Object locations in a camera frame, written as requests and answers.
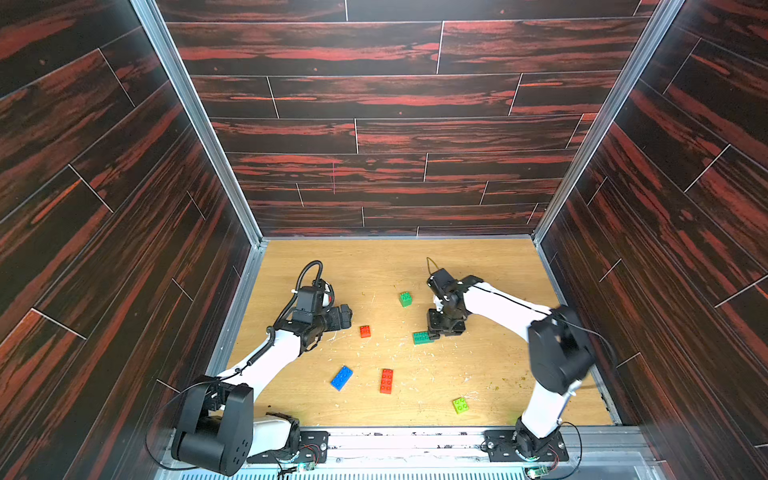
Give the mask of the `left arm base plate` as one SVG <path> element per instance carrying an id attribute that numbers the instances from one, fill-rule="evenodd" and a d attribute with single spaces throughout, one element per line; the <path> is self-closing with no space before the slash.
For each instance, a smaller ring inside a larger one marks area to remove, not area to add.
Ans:
<path id="1" fill-rule="evenodd" d="M 323 430 L 300 430 L 289 436 L 287 444 L 250 456 L 248 464 L 324 464 L 328 457 L 330 433 Z"/>

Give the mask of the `red long lego brick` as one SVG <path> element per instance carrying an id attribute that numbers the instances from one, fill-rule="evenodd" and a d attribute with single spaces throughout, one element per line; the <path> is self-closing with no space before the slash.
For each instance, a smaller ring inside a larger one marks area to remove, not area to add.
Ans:
<path id="1" fill-rule="evenodd" d="M 382 394 L 391 394 L 393 391 L 394 371 L 392 369 L 383 369 L 381 371 L 380 388 Z"/>

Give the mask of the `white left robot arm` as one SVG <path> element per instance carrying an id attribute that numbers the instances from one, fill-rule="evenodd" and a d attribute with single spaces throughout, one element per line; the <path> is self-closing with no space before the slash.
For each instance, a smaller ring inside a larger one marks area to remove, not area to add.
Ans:
<path id="1" fill-rule="evenodd" d="M 282 464 L 310 451 L 301 444 L 296 418 L 281 413 L 256 418 L 255 400 L 281 370 L 315 348 L 325 332 L 350 328 L 352 317 L 346 304 L 322 308 L 310 322 L 281 316 L 249 357 L 182 390 L 171 457 L 184 462 L 186 470 L 232 476 L 253 459 Z"/>

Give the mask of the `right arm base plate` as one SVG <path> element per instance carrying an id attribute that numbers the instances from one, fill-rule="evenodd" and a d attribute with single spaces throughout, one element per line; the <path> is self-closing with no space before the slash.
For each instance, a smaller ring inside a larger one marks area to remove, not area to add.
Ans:
<path id="1" fill-rule="evenodd" d="M 481 450 L 491 462 L 565 462 L 569 460 L 562 434 L 556 429 L 545 438 L 527 430 L 486 430 Z"/>

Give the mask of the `teal green long lego brick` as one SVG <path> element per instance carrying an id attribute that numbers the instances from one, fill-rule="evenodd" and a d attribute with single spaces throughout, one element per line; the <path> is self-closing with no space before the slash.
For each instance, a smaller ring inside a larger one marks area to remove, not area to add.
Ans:
<path id="1" fill-rule="evenodd" d="M 412 339 L 415 345 L 423 345 L 423 344 L 428 344 L 433 342 L 433 339 L 430 337 L 429 333 L 426 331 L 414 332 L 412 335 Z"/>

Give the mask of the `lime green square lego brick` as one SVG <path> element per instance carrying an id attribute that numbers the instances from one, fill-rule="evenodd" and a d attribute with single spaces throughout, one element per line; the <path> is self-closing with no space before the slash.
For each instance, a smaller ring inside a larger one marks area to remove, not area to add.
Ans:
<path id="1" fill-rule="evenodd" d="M 452 406 L 457 415 L 466 413 L 469 411 L 469 405 L 464 397 L 456 398 L 452 401 Z"/>

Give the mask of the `dark green square lego brick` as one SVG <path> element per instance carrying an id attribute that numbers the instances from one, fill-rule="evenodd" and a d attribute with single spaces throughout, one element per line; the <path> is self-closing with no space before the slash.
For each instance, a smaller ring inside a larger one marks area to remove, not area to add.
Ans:
<path id="1" fill-rule="evenodd" d="M 399 294 L 399 303 L 403 308 L 407 308 L 412 305 L 413 297 L 409 292 L 402 292 Z"/>

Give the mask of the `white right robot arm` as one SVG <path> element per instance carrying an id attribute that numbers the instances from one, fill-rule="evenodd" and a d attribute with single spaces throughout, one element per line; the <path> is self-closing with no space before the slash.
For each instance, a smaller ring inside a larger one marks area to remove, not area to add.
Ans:
<path id="1" fill-rule="evenodd" d="M 435 306 L 428 310 L 428 336 L 459 336 L 472 315 L 485 317 L 528 344 L 535 386 L 515 424 L 518 455 L 534 459 L 557 440 L 562 414 L 595 363 L 587 340 L 573 331 L 574 312 L 549 308 L 507 294 L 475 276 L 455 280 L 440 270 L 427 285 Z"/>

